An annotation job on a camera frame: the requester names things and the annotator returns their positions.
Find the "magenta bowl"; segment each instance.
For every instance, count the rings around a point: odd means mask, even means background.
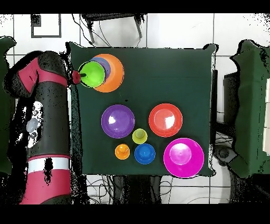
[[[164,151],[166,169],[178,178],[191,178],[201,170],[204,164],[204,151],[190,138],[173,140]]]

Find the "white tile floor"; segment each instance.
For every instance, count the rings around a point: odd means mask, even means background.
[[[41,15],[42,26],[34,28],[35,35],[58,35],[58,15]],[[263,14],[148,14],[141,24],[142,39],[133,18],[119,18],[101,21],[100,26],[104,36],[111,46],[137,46],[140,48],[203,48],[208,43],[216,43],[219,50],[216,57],[218,70],[218,105],[219,112],[224,111],[223,77],[237,71],[235,64],[229,58],[237,51],[241,40],[252,39],[262,46],[270,45],[270,32],[267,19]],[[76,22],[81,24],[85,37],[90,40],[89,32],[74,14]],[[94,32],[102,37],[98,22],[94,22]],[[65,42],[73,41],[82,46],[90,46],[83,37],[82,31],[74,23],[71,14],[61,14],[62,38],[31,38],[30,15],[0,15],[0,36],[12,36],[17,42],[6,56],[9,66],[13,66],[25,54],[33,50],[64,51]],[[106,46],[94,34],[95,46]],[[217,114],[217,119],[223,121],[223,115]],[[230,178],[226,167],[221,167],[213,159],[216,175],[213,177],[195,177],[193,179],[177,179],[164,176],[162,181],[172,183],[171,194],[162,196],[162,203],[227,203],[230,193]],[[92,183],[101,177],[88,175]],[[88,187],[89,195],[99,194],[99,184]],[[169,184],[163,182],[161,194],[170,190]],[[104,187],[100,187],[100,194],[105,194]],[[108,203],[108,194],[102,198]]]

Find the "green bowl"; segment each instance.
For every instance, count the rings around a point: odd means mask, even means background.
[[[79,72],[81,82],[87,87],[98,87],[105,80],[105,70],[103,66],[95,61],[89,61],[80,66]]]

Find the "green tablecloth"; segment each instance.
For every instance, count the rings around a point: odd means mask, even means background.
[[[0,37],[0,172],[8,174],[11,173],[12,164],[8,160],[6,153],[9,141],[9,121],[15,113],[15,99],[5,93],[2,82],[8,70],[5,54],[15,44],[12,38]]]
[[[213,175],[208,167],[209,113],[211,91],[211,56],[214,44],[203,49],[133,49],[83,48],[70,43],[74,69],[100,53],[116,56],[124,66],[122,85],[110,93],[78,85],[80,120],[83,147],[83,174],[115,175],[169,175],[163,163],[166,146],[180,137],[192,138],[203,148],[204,165],[200,175]],[[181,130],[173,137],[155,135],[148,124],[153,107],[160,103],[177,106],[183,115]],[[135,128],[148,133],[147,143],[156,150],[155,160],[148,165],[134,158],[138,146],[132,133],[122,139],[110,138],[101,127],[102,113],[111,105],[129,107],[136,119]],[[128,159],[119,160],[114,154],[117,145],[126,143],[131,153]]]
[[[232,57],[238,65],[239,111],[235,121],[235,151],[229,166],[241,178],[270,174],[270,156],[263,152],[266,81],[270,78],[270,49],[245,40]]]

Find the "chair leg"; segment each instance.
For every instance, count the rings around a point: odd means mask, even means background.
[[[142,38],[141,28],[140,28],[140,25],[141,25],[141,19],[140,19],[140,18],[137,18],[136,16],[134,16],[134,20],[135,20],[135,23],[136,23],[136,27],[137,27],[139,36],[140,36],[140,38]]]
[[[95,43],[93,32],[92,32],[93,21],[86,20],[86,23],[87,23],[88,31],[90,34],[91,42]]]

